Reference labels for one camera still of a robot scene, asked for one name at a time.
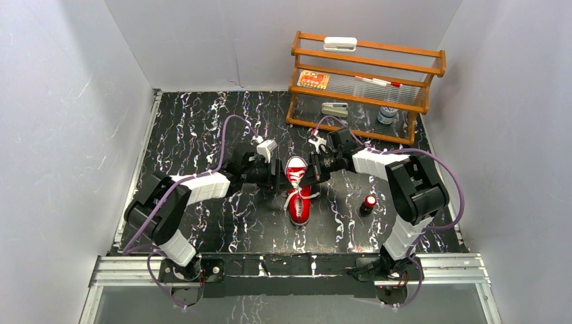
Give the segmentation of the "red canvas sneaker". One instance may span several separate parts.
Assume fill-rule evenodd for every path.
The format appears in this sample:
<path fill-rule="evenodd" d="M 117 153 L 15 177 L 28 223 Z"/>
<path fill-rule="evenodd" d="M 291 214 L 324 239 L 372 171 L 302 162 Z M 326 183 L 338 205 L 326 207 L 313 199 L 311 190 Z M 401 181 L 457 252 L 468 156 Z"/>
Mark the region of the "red canvas sneaker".
<path fill-rule="evenodd" d="M 296 226 L 307 224 L 310 216 L 311 189 L 299 184 L 307 170 L 308 165 L 301 157 L 290 158 L 285 167 L 285 176 L 292 189 L 287 192 L 284 210 Z"/>

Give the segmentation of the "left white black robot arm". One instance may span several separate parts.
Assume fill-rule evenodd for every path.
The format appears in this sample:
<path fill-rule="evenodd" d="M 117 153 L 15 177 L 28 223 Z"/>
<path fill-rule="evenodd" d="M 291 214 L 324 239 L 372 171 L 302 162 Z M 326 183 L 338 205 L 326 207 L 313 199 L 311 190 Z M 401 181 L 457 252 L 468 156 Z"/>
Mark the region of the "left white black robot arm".
<path fill-rule="evenodd" d="M 274 149 L 273 140 L 258 146 L 241 142 L 223 160 L 219 171 L 180 178 L 154 173 L 144 180 L 123 218 L 128 225 L 143 230 L 143 236 L 166 255 L 182 279 L 193 281 L 200 275 L 202 264 L 179 228 L 186 208 L 205 200 L 227 198 L 244 184 L 255 184 L 270 192 L 291 189 L 282 162 L 272 158 Z"/>

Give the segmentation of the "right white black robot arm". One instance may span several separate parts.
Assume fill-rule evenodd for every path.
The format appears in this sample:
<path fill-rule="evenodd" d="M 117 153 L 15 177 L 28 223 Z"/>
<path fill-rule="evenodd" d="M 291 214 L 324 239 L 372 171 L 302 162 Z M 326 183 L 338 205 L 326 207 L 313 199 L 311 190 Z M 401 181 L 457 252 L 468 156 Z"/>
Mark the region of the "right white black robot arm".
<path fill-rule="evenodd" d="M 434 165 L 434 155 L 418 149 L 382 152 L 360 142 L 349 128 L 329 133 L 332 146 L 316 134 L 310 138 L 316 151 L 301 167 L 288 167 L 285 175 L 292 183 L 289 202 L 298 196 L 310 197 L 309 189 L 330 179 L 335 171 L 366 174 L 386 181 L 391 191 L 396 220 L 389 237 L 380 247 L 380 258 L 361 271 L 398 279 L 414 263 L 415 247 L 432 229 L 435 215 L 449 203 L 449 193 Z"/>

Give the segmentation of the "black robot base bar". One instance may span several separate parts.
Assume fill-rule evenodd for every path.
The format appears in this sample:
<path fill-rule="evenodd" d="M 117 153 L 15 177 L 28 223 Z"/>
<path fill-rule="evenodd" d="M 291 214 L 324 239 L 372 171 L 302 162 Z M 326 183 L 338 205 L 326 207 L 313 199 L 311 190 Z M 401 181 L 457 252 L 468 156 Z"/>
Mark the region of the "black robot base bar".
<path fill-rule="evenodd" d="M 402 299 L 418 282 L 409 261 L 373 253 L 204 253 L 185 270 L 164 260 L 159 281 L 175 289 L 204 288 L 204 297 L 353 295 Z"/>

